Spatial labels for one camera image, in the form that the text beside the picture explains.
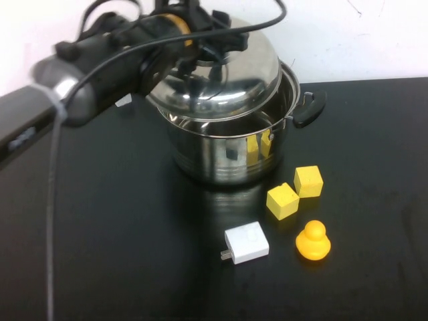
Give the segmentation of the left gripper orange band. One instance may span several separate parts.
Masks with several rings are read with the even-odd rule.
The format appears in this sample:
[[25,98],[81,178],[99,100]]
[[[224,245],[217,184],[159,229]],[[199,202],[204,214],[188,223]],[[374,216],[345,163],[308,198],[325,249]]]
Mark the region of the left gripper orange band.
[[[231,27],[231,17],[224,11],[213,10],[213,22],[220,27]],[[176,64],[192,60],[198,53],[197,42],[192,39],[178,40],[166,44],[159,41],[190,35],[189,24],[178,15],[163,13],[142,19],[144,39],[151,43],[142,49],[142,78],[162,79]],[[215,33],[210,31],[200,42],[202,51],[226,54],[230,51],[245,51],[248,48],[248,32]]]

